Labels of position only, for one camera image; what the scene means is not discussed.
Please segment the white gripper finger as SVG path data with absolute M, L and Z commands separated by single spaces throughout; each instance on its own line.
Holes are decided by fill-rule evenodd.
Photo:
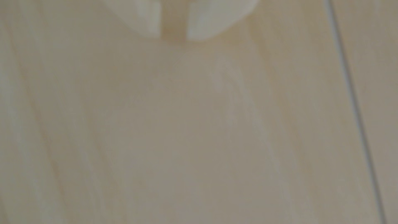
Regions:
M 162 4 L 159 0 L 103 0 L 131 30 L 146 38 L 160 38 Z
M 186 39 L 213 38 L 250 15 L 259 0 L 194 0 L 189 5 Z

